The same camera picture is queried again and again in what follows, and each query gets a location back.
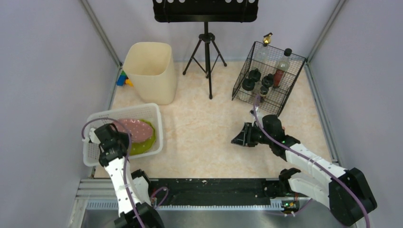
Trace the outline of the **black-lid clear jar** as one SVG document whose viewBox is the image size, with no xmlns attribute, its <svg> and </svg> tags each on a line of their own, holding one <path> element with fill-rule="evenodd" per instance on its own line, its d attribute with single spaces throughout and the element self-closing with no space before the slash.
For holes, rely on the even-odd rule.
<svg viewBox="0 0 403 228">
<path fill-rule="evenodd" d="M 251 70 L 248 74 L 248 79 L 252 82 L 258 82 L 261 79 L 261 72 L 258 68 Z"/>
</svg>

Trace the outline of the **shiny black-lid spice jar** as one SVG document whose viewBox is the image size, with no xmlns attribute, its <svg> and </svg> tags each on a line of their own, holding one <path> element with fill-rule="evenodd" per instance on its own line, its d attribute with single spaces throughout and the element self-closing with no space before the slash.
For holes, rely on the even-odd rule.
<svg viewBox="0 0 403 228">
<path fill-rule="evenodd" d="M 263 77 L 261 83 L 266 88 L 272 87 L 274 85 L 274 75 L 267 74 L 266 76 Z"/>
</svg>

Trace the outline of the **green polka dot plate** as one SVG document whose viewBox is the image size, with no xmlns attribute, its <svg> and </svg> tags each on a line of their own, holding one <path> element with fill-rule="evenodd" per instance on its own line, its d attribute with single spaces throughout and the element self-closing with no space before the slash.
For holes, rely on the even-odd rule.
<svg viewBox="0 0 403 228">
<path fill-rule="evenodd" d="M 154 129 L 154 127 L 152 126 L 152 124 L 149 121 L 146 121 L 144 119 L 140 119 L 140 120 L 145 121 L 146 123 L 150 124 L 151 127 Z M 156 136 L 155 136 L 155 129 L 154 129 L 153 136 L 150 139 L 146 140 L 145 142 L 141 142 L 141 143 L 132 142 L 129 156 L 135 156 L 135 155 L 143 154 L 143 153 L 147 152 L 149 149 L 152 148 L 155 140 L 156 140 Z"/>
</svg>

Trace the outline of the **tall sauce bottle black cap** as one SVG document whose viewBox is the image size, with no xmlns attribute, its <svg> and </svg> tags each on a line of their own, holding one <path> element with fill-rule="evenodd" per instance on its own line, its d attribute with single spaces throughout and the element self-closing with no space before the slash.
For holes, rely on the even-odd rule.
<svg viewBox="0 0 403 228">
<path fill-rule="evenodd" d="M 287 72 L 290 66 L 290 56 L 292 54 L 292 49 L 286 48 L 284 50 L 283 56 L 278 60 L 276 71 L 274 73 L 274 88 L 280 87 L 280 82 L 284 74 Z"/>
</svg>

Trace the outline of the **pink polka dot plate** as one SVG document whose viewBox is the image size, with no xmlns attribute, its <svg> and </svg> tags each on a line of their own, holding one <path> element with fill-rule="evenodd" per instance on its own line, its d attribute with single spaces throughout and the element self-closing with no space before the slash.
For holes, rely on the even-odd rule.
<svg viewBox="0 0 403 228">
<path fill-rule="evenodd" d="M 131 134 L 131 141 L 133 143 L 142 143 L 150 139 L 154 134 L 154 129 L 150 124 L 138 119 L 118 119 L 113 122 L 119 132 L 125 133 L 125 129 L 129 130 Z"/>
</svg>

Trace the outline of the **glass bottle gold stopper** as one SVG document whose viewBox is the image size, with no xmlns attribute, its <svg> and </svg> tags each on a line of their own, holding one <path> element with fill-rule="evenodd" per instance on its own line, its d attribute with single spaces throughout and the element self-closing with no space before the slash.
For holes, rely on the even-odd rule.
<svg viewBox="0 0 403 228">
<path fill-rule="evenodd" d="M 269 44 L 271 43 L 271 37 L 273 33 L 270 32 L 263 36 L 262 46 L 258 49 L 255 59 L 259 62 L 265 63 L 268 59 Z"/>
</svg>

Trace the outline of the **black-lid jar white beads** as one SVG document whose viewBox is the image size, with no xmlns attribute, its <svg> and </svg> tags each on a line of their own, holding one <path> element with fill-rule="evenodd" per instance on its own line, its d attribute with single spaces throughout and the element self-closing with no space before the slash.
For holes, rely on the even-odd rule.
<svg viewBox="0 0 403 228">
<path fill-rule="evenodd" d="M 245 91 L 247 91 L 247 92 L 251 92 L 251 91 L 254 90 L 255 84 L 256 84 L 256 82 L 255 82 L 254 79 L 252 79 L 252 78 L 245 78 L 245 79 L 243 80 L 243 82 L 242 82 L 241 87 L 242 87 L 243 90 L 245 90 Z"/>
</svg>

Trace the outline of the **white plastic perforated basket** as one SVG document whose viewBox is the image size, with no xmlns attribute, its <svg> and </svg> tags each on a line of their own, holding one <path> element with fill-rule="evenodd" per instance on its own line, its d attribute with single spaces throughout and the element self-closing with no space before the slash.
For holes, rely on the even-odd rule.
<svg viewBox="0 0 403 228">
<path fill-rule="evenodd" d="M 120 108 L 120 109 L 115 109 L 115 110 L 108 110 L 108 111 L 94 113 L 88 117 L 87 121 L 89 122 L 96 118 L 101 118 L 101 120 L 92 122 L 89 125 L 87 125 L 84 129 L 84 135 L 88 135 L 89 130 L 91 128 L 98 128 L 106 123 L 110 123 L 111 120 L 108 120 L 108 118 L 112 118 L 114 120 L 126 119 L 126 118 L 144 119 L 146 121 L 149 121 L 152 124 L 152 126 L 155 129 L 155 136 L 156 136 L 156 140 L 155 140 L 152 148 L 143 154 L 129 156 L 130 159 L 137 159 L 137 158 L 155 155 L 155 154 L 158 154 L 159 152 L 161 152 L 163 149 L 164 133 L 163 133 L 162 117 L 161 117 L 161 112 L 160 112 L 159 106 L 155 103 L 141 104 L 141 105 L 135 105 L 135 106 L 130 106 L 130 107 L 126 107 L 126 108 Z"/>
</svg>

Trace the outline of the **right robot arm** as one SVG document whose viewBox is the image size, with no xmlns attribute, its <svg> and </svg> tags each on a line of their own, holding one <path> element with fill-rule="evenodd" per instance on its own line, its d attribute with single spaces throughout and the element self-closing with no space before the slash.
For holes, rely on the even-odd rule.
<svg viewBox="0 0 403 228">
<path fill-rule="evenodd" d="M 359 169 L 348 170 L 311 152 L 298 139 L 285 133 L 275 115 L 245 123 L 231 143 L 243 147 L 268 145 L 276 156 L 296 166 L 281 171 L 281 187 L 321 203 L 344 226 L 351 226 L 360 219 L 368 220 L 368 214 L 377 209 L 376 199 Z"/>
</svg>

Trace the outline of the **small pepper shaker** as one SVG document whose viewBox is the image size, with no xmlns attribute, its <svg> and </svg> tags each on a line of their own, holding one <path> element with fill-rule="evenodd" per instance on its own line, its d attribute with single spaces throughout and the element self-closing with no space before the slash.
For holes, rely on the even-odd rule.
<svg viewBox="0 0 403 228">
<path fill-rule="evenodd" d="M 259 101 L 260 101 L 261 103 L 264 102 L 264 100 L 265 100 L 265 98 L 266 98 L 268 92 L 269 92 L 269 88 L 268 88 L 268 87 L 265 87 L 265 86 L 261 86 L 261 87 L 260 87 L 260 92 L 259 92 L 260 99 L 259 99 Z"/>
</svg>

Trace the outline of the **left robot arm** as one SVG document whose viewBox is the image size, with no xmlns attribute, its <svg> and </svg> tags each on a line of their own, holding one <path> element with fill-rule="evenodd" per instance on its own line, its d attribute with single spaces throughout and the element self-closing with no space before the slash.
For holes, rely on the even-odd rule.
<svg viewBox="0 0 403 228">
<path fill-rule="evenodd" d="M 118 131 L 113 123 L 92 129 L 90 142 L 100 149 L 99 164 L 108 173 L 117 199 L 116 228 L 163 228 L 164 223 L 150 200 L 150 179 L 143 170 L 130 172 L 132 147 L 128 130 Z"/>
</svg>

